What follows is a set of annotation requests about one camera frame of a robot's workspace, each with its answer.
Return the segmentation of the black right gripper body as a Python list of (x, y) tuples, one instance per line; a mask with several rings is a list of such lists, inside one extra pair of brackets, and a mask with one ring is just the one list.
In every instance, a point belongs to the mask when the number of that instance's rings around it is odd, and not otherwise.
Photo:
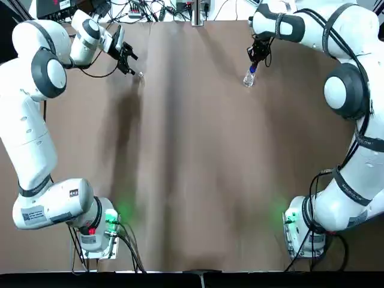
[(270, 54), (270, 38), (253, 37), (253, 43), (247, 48), (250, 60), (265, 60)]

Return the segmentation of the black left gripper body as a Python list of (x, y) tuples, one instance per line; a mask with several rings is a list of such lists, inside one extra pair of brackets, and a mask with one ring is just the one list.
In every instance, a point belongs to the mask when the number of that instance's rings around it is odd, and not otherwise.
[(115, 60), (119, 60), (120, 57), (123, 57), (122, 55), (122, 46), (120, 48), (117, 47), (117, 44), (112, 43), (110, 45), (110, 48), (107, 52), (109, 56), (111, 56)]

